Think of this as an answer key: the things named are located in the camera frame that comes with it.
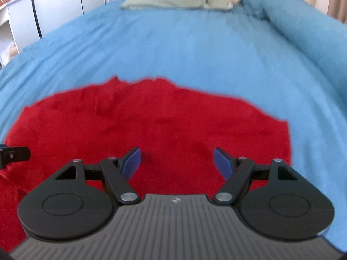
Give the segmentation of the white shelf unit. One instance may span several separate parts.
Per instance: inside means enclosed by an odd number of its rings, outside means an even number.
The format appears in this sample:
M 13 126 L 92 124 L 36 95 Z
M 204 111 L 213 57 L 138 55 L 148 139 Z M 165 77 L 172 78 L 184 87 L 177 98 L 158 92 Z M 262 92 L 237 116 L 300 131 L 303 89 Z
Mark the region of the white shelf unit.
M 31 0 L 1 0 L 1 67 L 31 42 Z

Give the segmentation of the beige curtain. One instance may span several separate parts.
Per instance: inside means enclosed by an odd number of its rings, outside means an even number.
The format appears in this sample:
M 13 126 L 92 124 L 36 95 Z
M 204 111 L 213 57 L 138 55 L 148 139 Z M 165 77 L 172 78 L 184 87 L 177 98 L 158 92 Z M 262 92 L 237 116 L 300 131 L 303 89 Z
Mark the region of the beige curtain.
M 329 0 L 328 15 L 346 24 L 347 0 Z

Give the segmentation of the blue bed sheet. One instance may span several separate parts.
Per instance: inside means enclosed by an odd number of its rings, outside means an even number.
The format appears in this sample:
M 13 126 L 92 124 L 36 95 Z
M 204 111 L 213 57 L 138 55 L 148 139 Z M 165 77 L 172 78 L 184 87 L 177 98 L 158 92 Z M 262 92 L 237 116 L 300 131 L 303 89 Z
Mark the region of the blue bed sheet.
M 1 138 L 22 109 L 56 92 L 165 77 L 241 97 L 289 122 L 293 165 L 333 202 L 328 239 L 346 249 L 346 92 L 268 19 L 227 12 L 121 9 L 110 2 L 50 32 L 1 70 Z

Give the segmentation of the folded blue duvet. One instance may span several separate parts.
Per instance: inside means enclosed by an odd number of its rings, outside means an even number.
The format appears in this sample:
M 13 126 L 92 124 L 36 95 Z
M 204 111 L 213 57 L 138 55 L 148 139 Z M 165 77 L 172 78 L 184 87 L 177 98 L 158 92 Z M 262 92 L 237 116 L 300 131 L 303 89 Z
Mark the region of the folded blue duvet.
M 346 25 L 304 0 L 241 0 L 300 49 L 341 93 L 346 92 Z

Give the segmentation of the red small garment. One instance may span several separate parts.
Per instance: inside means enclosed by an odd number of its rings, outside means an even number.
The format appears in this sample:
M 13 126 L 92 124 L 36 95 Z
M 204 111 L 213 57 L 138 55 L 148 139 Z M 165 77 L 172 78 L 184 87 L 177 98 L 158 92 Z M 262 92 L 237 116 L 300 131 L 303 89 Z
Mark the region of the red small garment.
M 243 100 L 183 89 L 164 79 L 135 83 L 117 78 L 48 97 L 23 109 L 8 146 L 27 146 L 29 161 L 1 171 L 1 247 L 10 251 L 25 234 L 19 201 L 67 162 L 94 164 L 138 147 L 142 162 L 131 186 L 139 195 L 214 195 L 224 179 L 213 165 L 223 148 L 268 164 L 291 162 L 287 122 Z

